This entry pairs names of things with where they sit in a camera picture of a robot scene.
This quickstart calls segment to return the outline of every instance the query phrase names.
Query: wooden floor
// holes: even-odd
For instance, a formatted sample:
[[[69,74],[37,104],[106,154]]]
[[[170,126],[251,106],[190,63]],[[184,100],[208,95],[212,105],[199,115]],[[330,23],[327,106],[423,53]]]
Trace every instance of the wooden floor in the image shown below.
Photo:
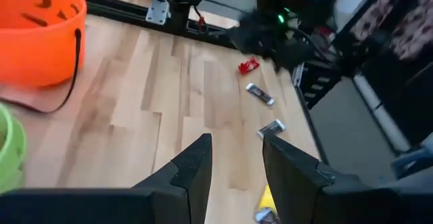
[[[150,0],[123,0],[149,5]],[[235,22],[204,14],[208,23]],[[85,65],[72,98],[49,116],[14,108],[28,133],[27,187],[131,187],[164,166],[202,133],[213,138],[207,223],[253,223],[266,185],[256,131],[279,118],[280,136],[318,153],[287,73],[237,51],[88,16]],[[245,90],[255,83],[271,107]],[[0,88],[0,96],[54,108],[68,85],[44,91]]]

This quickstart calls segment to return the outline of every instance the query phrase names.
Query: black machine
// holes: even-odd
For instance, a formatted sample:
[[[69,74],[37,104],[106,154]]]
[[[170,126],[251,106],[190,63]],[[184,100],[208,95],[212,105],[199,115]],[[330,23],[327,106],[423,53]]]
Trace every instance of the black machine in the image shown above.
[[[361,61],[382,52],[386,37],[375,35],[355,48],[326,53],[311,34],[318,26],[332,31],[335,0],[257,0],[257,10],[244,15],[240,25],[226,30],[205,22],[197,10],[202,0],[152,0],[149,8],[119,0],[86,0],[89,14],[103,16],[204,41],[242,53],[270,58],[275,69],[299,77],[308,68],[325,82],[295,86],[300,100],[316,83],[322,91],[306,99],[312,108],[341,76],[352,76]],[[200,19],[188,19],[191,6]],[[286,20],[301,20],[297,27]],[[287,32],[293,32],[288,38]],[[376,49],[366,49],[373,44]],[[291,223],[433,223],[433,168],[413,169],[414,159],[430,159],[433,136],[423,148],[397,159],[398,180],[367,186],[355,175],[335,171],[292,144],[265,135],[263,160],[279,222]],[[131,189],[19,189],[0,196],[0,223],[204,223],[212,176],[212,137],[202,135],[170,163]]]

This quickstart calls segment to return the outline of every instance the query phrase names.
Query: jack-o-lantern bucket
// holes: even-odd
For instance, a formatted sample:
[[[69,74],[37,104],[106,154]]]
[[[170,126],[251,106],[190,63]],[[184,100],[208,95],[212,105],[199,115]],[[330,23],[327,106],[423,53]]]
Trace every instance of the jack-o-lantern bucket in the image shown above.
[[[83,65],[86,12],[85,0],[0,0],[0,84],[71,78]]]

